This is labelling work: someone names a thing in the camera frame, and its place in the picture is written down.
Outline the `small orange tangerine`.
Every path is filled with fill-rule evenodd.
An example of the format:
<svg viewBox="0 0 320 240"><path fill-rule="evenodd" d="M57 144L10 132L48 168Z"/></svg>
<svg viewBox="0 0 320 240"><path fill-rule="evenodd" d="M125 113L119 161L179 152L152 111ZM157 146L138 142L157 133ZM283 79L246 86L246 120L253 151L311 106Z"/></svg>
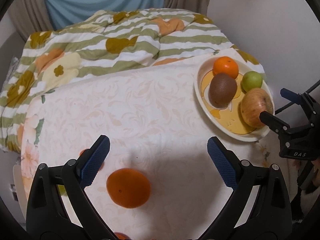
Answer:
<svg viewBox="0 0 320 240"><path fill-rule="evenodd" d="M88 155L88 151L89 151L88 148L85 148L85 149L81 150L80 153L79 153L79 156L82 156L82 155L87 156ZM101 171L104 168L104 166L105 166L105 162L103 161L101 166L100 166L100 168L99 168L99 171Z"/></svg>

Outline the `yellow red apple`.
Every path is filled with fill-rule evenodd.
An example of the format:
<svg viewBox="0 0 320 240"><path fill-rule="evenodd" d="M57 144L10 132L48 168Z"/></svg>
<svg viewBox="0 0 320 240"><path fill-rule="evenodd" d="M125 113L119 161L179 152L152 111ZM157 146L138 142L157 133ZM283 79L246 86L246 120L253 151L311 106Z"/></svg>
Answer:
<svg viewBox="0 0 320 240"><path fill-rule="evenodd" d="M269 94L261 88L249 90L240 102L240 113L244 122L251 127L264 127L260 121L260 113L267 111L273 113L273 103Z"/></svg>

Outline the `large orange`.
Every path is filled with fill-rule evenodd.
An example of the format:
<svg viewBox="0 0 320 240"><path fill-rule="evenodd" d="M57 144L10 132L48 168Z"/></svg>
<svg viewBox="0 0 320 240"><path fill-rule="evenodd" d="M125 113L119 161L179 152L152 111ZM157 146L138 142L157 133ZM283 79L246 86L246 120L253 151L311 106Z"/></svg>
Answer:
<svg viewBox="0 0 320 240"><path fill-rule="evenodd" d="M214 61L213 74L217 75L225 73L233 79L236 79L239 75L238 64L230 57L223 56Z"/></svg>
<svg viewBox="0 0 320 240"><path fill-rule="evenodd" d="M141 172L131 168L121 168L108 176L106 189L115 204L134 209L149 200L151 183Z"/></svg>

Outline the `brown kiwi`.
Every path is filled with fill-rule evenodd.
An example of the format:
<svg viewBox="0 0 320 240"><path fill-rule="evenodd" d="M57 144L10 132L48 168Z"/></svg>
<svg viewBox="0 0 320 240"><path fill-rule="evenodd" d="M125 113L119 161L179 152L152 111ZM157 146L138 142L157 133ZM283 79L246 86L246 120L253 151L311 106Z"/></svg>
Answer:
<svg viewBox="0 0 320 240"><path fill-rule="evenodd" d="M225 73L216 74L209 86L208 97L214 107L227 106L237 90L236 81Z"/></svg>

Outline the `small orange front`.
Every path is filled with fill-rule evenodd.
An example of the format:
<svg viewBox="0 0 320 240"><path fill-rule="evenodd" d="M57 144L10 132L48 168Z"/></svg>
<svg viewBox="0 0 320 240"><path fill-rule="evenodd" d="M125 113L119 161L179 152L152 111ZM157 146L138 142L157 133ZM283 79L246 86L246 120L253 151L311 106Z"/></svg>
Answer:
<svg viewBox="0 0 320 240"><path fill-rule="evenodd" d="M118 239L130 240L130 237L125 235L124 233L115 232L114 233Z"/></svg>

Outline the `large green apple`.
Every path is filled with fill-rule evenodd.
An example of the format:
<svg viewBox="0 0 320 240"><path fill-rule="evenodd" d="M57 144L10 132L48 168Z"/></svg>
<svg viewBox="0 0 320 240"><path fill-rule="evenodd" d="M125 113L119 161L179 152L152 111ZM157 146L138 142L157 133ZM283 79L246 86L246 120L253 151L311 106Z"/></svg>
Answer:
<svg viewBox="0 0 320 240"><path fill-rule="evenodd" d="M66 196L67 195L64 185L58 185L57 188L59 190L60 196Z"/></svg>

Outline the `cream yellow plate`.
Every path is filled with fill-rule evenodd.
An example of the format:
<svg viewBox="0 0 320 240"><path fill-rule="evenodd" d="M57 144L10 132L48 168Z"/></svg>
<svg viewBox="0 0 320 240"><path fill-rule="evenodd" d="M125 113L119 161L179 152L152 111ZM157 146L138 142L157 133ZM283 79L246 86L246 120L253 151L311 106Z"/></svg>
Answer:
<svg viewBox="0 0 320 240"><path fill-rule="evenodd" d="M214 77L213 65L218 56L212 56L203 61L197 68L194 76L195 98L199 102L203 112L219 130L239 141L254 142L268 135L270 129L267 126L253 128L248 126L240 113L240 102L245 96L241 87L243 75L252 70L248 64L236 60L239 67L239 75L236 78L237 91L232 101L222 108L214 107L209 101L209 86Z"/></svg>

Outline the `small green apple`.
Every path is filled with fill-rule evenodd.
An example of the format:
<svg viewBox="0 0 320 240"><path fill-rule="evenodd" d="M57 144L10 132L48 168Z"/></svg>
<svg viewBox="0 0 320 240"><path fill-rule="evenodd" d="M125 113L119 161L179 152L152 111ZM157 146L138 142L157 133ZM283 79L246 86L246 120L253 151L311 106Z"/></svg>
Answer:
<svg viewBox="0 0 320 240"><path fill-rule="evenodd" d="M242 88L245 92L250 91L253 88L261 88L263 84L263 78L260 73L255 71L247 72L241 81Z"/></svg>

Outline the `floral white tablecloth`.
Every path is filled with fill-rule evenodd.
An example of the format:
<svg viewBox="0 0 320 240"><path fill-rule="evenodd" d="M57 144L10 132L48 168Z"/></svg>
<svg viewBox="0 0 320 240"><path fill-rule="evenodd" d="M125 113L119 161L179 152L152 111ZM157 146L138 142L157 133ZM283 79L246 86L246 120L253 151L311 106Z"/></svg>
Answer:
<svg viewBox="0 0 320 240"><path fill-rule="evenodd" d="M40 163L63 165L104 134L111 149L86 193L107 225L133 239L196 239L232 192L207 153L207 140L216 136L240 159L264 167L278 164L293 197L296 171L279 157L274 133L240 142L203 112L194 76L205 59L94 77L33 98L21 149L25 192ZM144 205L126 209L111 200L106 181L120 168L138 170L150 181Z"/></svg>

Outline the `large orange on plate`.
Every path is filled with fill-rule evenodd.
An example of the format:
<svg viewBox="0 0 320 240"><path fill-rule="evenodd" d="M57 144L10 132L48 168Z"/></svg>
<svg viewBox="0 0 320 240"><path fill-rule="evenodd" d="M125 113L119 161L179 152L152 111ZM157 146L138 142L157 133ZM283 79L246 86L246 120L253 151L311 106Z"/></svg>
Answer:
<svg viewBox="0 0 320 240"><path fill-rule="evenodd" d="M238 64L230 57L223 56L214 61L213 74L217 75L225 73L233 79L236 79L239 75Z"/></svg>

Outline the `striped floral green quilt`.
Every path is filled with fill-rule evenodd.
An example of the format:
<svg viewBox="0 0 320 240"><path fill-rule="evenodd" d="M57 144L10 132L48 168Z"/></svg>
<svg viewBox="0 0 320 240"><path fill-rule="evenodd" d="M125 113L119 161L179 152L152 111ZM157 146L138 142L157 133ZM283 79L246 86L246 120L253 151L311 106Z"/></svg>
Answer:
<svg viewBox="0 0 320 240"><path fill-rule="evenodd" d="M36 96L94 76L224 49L264 72L257 59L232 44L208 16L183 9L100 10L63 29L35 32L1 90L1 149L20 153L27 109Z"/></svg>

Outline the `left beige curtain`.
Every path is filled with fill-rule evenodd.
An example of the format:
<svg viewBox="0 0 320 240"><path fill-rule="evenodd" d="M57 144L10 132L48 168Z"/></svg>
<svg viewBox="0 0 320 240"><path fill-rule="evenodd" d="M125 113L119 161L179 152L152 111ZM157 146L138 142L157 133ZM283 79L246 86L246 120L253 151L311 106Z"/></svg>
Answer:
<svg viewBox="0 0 320 240"><path fill-rule="evenodd" d="M35 32L54 30L44 0L14 0L9 16L25 42Z"/></svg>

